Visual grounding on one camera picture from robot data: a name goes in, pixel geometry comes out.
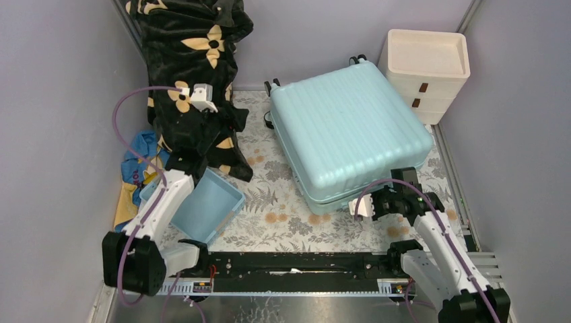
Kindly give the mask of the light blue ribbed suitcase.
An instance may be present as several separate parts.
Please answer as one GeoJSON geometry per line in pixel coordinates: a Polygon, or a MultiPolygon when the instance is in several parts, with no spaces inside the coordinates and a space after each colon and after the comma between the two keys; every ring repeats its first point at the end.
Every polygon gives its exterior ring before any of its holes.
{"type": "Polygon", "coordinates": [[[336,71],[264,86],[270,123],[314,214],[346,208],[393,169],[421,167],[433,147],[431,134],[364,55],[336,71]]]}

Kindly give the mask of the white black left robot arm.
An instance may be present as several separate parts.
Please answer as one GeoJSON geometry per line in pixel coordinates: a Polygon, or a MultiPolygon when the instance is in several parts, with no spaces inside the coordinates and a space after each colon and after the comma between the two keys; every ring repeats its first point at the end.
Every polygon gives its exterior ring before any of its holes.
{"type": "Polygon", "coordinates": [[[102,241],[105,285],[153,296],[173,275],[205,277],[213,290],[216,269],[208,248],[239,214],[245,195],[211,170],[195,179],[182,170],[158,170],[138,214],[102,241]]]}

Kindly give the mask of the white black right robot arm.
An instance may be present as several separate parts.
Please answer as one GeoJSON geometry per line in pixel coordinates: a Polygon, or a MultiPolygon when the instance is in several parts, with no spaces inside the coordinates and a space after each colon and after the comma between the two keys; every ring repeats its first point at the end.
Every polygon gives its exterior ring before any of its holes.
{"type": "Polygon", "coordinates": [[[415,168],[392,170],[391,177],[372,182],[358,198],[372,207],[373,220],[387,214],[406,218],[428,247],[417,240],[394,242],[386,259],[392,276],[407,275],[429,297],[439,322],[507,322],[511,301],[480,273],[451,232],[444,205],[433,192],[423,192],[415,168]]]}

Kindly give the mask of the black floral plush blanket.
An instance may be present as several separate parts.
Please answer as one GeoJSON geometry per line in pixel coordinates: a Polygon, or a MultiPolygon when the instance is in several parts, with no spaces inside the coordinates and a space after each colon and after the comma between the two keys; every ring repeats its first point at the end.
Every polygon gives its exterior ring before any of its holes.
{"type": "Polygon", "coordinates": [[[159,145],[186,169],[194,159],[248,182],[253,169],[238,146],[248,110],[235,107],[236,45],[253,30],[242,1],[127,1],[139,28],[152,87],[147,119],[159,145]],[[180,94],[187,84],[213,87],[218,113],[199,111],[180,94]]]}

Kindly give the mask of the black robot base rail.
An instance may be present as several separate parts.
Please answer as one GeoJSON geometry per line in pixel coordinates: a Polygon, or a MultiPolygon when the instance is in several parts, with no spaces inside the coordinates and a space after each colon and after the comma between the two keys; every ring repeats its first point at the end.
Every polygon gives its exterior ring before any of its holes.
{"type": "Polygon", "coordinates": [[[409,280],[401,264],[416,254],[431,261],[419,242],[405,240],[387,252],[207,252],[162,293],[208,296],[341,296],[404,299],[409,280]]]}

